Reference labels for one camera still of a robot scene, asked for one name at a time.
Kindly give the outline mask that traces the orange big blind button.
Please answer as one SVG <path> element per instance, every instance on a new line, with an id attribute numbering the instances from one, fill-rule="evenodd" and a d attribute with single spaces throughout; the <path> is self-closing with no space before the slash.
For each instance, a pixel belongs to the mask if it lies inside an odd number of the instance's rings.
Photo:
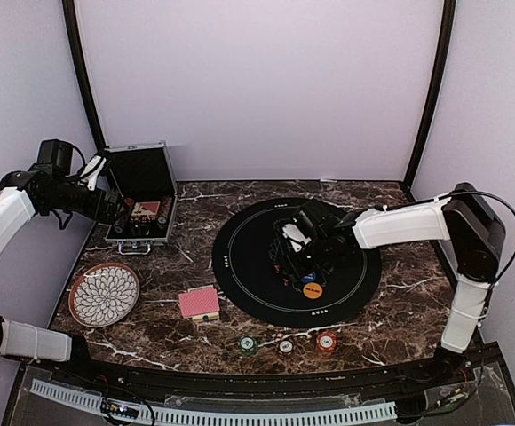
<path id="1" fill-rule="evenodd" d="M 303 287 L 303 294 L 308 299 L 318 299 L 322 296 L 323 287 L 316 282 L 308 282 Z"/>

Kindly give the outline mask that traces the red 5 chip stack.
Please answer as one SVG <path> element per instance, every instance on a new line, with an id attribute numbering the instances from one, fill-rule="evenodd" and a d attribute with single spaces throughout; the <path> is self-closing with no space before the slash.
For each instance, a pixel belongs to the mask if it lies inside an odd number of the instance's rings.
<path id="1" fill-rule="evenodd" d="M 316 336 L 316 351 L 323 357 L 334 353 L 337 347 L 337 337 L 332 332 L 319 333 Z"/>

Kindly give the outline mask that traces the black orange 100 chip stack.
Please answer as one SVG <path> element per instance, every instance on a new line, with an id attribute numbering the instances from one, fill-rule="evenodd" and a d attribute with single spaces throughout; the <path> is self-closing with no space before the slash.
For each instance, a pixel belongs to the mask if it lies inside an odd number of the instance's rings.
<path id="1" fill-rule="evenodd" d="M 289 339 L 281 340 L 277 345 L 277 351 L 283 356 L 289 355 L 294 351 L 294 344 Z"/>

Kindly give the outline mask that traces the blue small blind button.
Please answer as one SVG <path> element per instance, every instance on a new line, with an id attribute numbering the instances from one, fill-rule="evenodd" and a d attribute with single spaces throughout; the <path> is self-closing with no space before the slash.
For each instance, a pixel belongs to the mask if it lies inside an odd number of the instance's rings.
<path id="1" fill-rule="evenodd" d="M 303 278 L 300 280 L 304 283 L 314 282 L 317 279 L 317 275 L 315 272 L 311 272 L 309 274 L 306 274 Z"/>

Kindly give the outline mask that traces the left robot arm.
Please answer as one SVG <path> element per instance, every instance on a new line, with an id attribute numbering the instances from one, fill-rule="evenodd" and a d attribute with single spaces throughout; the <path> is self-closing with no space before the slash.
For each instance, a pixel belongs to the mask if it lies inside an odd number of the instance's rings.
<path id="1" fill-rule="evenodd" d="M 0 182 L 0 256 L 36 215 L 55 210 L 111 225 L 127 209 L 121 195 L 92 184 L 67 182 L 43 171 L 14 171 Z M 65 374 L 80 387 L 99 379 L 98 366 L 73 348 L 70 335 L 0 316 L 0 356 L 64 362 Z"/>

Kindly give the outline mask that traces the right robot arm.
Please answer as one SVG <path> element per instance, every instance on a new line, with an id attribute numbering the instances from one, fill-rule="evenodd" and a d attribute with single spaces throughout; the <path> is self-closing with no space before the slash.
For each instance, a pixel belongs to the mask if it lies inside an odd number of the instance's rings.
<path id="1" fill-rule="evenodd" d="M 475 328 L 499 281 L 505 227 L 486 202 L 486 194 L 469 183 L 428 201 L 399 207 L 352 211 L 343 217 L 310 200 L 290 217 L 277 220 L 281 240 L 281 274 L 297 281 L 329 266 L 348 250 L 368 251 L 414 241 L 448 241 L 457 264 L 457 284 L 440 346 L 426 376 L 444 385 L 461 369 L 457 354 L 467 350 Z"/>

